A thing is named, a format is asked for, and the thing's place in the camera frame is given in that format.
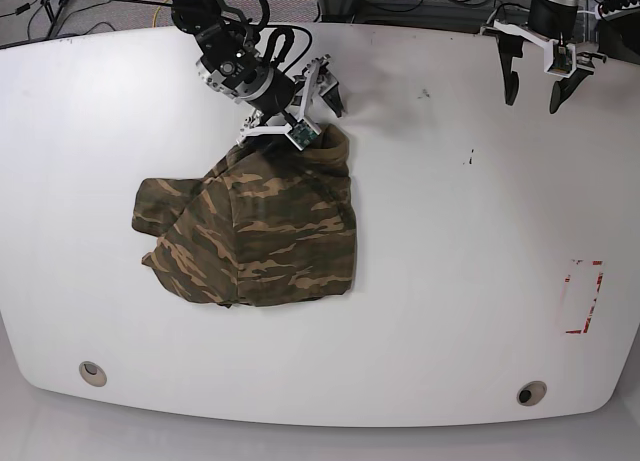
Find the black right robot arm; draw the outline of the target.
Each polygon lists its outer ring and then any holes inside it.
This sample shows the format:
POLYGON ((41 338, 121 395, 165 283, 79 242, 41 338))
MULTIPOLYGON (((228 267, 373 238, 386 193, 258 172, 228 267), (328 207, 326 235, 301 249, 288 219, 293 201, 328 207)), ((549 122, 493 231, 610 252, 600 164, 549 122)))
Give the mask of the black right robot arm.
POLYGON ((296 76, 282 68, 301 32, 292 25, 271 25, 267 0, 258 0, 261 18, 252 23, 225 0, 171 0, 171 18, 180 31, 194 37, 202 55, 198 74, 213 91, 246 104, 253 111, 245 118, 236 143, 249 138, 283 136, 298 150, 309 147, 322 133, 309 110, 320 100, 336 117, 345 112, 339 81, 329 70, 328 55, 311 59, 296 76), (263 50, 258 49, 261 32, 271 30, 263 50))

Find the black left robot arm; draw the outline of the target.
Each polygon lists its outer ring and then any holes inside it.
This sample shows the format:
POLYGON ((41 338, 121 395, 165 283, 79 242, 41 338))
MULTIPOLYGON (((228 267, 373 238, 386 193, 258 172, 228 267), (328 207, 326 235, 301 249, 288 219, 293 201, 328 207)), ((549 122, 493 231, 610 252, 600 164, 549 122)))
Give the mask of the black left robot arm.
POLYGON ((513 69, 513 61, 523 57, 523 46, 529 42, 543 52, 543 71, 556 78, 552 87, 549 112, 556 113, 560 106, 577 90, 580 84, 595 74, 594 61, 604 62, 603 54, 581 51, 574 42, 573 31, 581 0, 530 0, 525 9, 524 24, 514 24, 500 17, 499 12, 508 5, 496 7, 486 23, 482 35, 496 40, 505 104, 511 106, 517 98, 520 79, 513 69))

